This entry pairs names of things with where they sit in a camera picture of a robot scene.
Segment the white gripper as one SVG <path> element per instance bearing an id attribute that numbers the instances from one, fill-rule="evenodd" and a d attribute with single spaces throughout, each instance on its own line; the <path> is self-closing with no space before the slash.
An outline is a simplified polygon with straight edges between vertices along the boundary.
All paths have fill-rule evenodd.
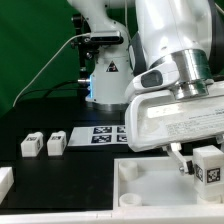
<path id="1" fill-rule="evenodd" d="M 210 94 L 177 102 L 168 90 L 142 94 L 129 104 L 125 126 L 127 142 L 133 151 L 167 145 L 167 154 L 185 175 L 188 167 L 180 153 L 180 143 L 224 134 L 224 95 Z"/>

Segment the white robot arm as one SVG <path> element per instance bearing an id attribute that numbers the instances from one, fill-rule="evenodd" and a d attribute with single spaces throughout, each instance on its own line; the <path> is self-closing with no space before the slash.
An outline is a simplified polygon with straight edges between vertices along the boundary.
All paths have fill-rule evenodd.
<path id="1" fill-rule="evenodd" d="M 129 147 L 163 148 L 182 173 L 185 142 L 224 133 L 224 30 L 214 0 L 68 0 L 90 27 L 87 103 L 122 109 Z"/>

